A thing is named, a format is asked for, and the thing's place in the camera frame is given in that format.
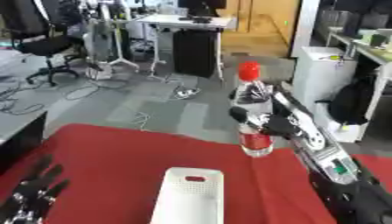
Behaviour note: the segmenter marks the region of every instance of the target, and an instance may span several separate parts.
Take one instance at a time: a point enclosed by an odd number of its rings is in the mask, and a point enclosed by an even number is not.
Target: white desk
[[[155,68],[157,63],[165,63],[159,58],[158,53],[158,34],[160,28],[180,28],[180,29],[195,29],[195,30],[211,30],[217,32],[216,39],[216,66],[220,79],[223,81],[223,63],[221,61],[221,34],[225,29],[229,29],[234,20],[231,17],[213,17],[209,24],[195,24],[191,20],[179,20],[182,16],[179,15],[159,15],[154,14],[148,17],[143,17],[137,22],[155,25],[157,27],[157,35],[154,40],[155,56],[150,68],[150,76],[155,77]]]
[[[377,105],[382,98],[382,92],[384,91],[388,82],[392,81],[392,53],[385,52],[383,50],[377,50],[368,45],[356,43],[352,38],[348,38],[341,34],[338,34],[338,32],[340,32],[341,30],[342,28],[340,27],[330,27],[330,34],[326,46],[329,46],[331,44],[332,39],[337,39],[339,42],[344,43],[347,46],[347,53],[351,55],[360,53],[381,66],[381,70],[378,73],[375,81],[373,98],[369,104],[366,113],[366,118],[369,120],[369,122],[361,125],[360,134],[357,137],[357,141],[360,141],[364,137],[368,125],[371,122],[373,115],[375,114],[375,109],[377,108]],[[360,31],[360,33],[362,34],[365,32],[369,32],[369,30]]]

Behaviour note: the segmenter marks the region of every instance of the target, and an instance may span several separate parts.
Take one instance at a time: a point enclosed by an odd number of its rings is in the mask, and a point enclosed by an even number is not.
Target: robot
[[[312,188],[338,224],[392,223],[392,197],[381,181],[318,127],[299,101],[280,86],[272,89],[272,113],[232,107],[229,114],[264,135],[293,142]]]
[[[0,206],[0,223],[41,224],[52,208],[56,198],[69,185],[64,179],[49,187],[62,173],[63,166],[56,164],[49,171],[51,156],[41,158]]]

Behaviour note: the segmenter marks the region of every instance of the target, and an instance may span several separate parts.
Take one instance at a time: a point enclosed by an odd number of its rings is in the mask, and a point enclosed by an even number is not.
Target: computer monitor
[[[194,8],[202,4],[213,9],[226,9],[226,0],[178,0],[179,8]]]
[[[217,9],[226,9],[226,0],[178,0],[179,8],[187,8],[189,16],[218,17]]]

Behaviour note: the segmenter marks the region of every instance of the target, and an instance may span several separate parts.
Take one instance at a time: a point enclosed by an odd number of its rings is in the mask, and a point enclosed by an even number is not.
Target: office chair
[[[68,27],[83,24],[83,17],[79,11],[78,0],[40,0],[45,12],[52,24],[55,24],[56,32],[64,32],[73,43],[75,53],[66,55],[67,62],[85,59],[88,54],[84,46],[83,31],[68,33]]]
[[[5,28],[10,33],[11,43],[14,49],[21,53],[31,53],[46,58],[47,67],[28,76],[26,81],[33,83],[33,78],[47,75],[49,84],[54,87],[56,83],[53,76],[58,73],[68,73],[78,78],[79,75],[70,69],[65,60],[62,66],[53,66],[51,58],[56,53],[61,53],[72,46],[72,42],[66,34],[54,36],[53,25],[47,21],[33,0],[0,0],[0,14],[2,14]],[[38,40],[27,42],[26,39],[44,36]]]

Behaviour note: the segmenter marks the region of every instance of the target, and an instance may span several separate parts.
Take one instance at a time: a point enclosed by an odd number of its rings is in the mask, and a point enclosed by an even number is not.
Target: red tablecloth
[[[170,167],[221,170],[227,224],[333,223],[290,150],[252,159],[237,145],[83,124],[64,127],[1,176],[0,199],[48,152],[71,179],[50,212],[50,224],[147,224]],[[360,159],[392,186],[390,159]]]

